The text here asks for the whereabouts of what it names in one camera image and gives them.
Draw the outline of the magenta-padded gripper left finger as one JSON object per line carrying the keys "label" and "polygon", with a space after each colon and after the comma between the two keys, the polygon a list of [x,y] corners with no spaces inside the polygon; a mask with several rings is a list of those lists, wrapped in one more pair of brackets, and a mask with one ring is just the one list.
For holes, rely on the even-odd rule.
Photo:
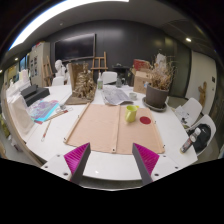
{"label": "magenta-padded gripper left finger", "polygon": [[90,153],[90,144],[86,143],[65,155],[55,155],[42,166],[42,169],[79,185]]}

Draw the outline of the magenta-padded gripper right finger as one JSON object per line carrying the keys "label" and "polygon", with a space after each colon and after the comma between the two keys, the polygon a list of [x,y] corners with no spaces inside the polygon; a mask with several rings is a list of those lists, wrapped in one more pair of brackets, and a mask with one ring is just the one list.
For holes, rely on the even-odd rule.
{"label": "magenta-padded gripper right finger", "polygon": [[132,146],[132,154],[139,169],[143,185],[152,183],[180,169],[180,166],[167,155],[156,154],[137,143],[134,143]]}

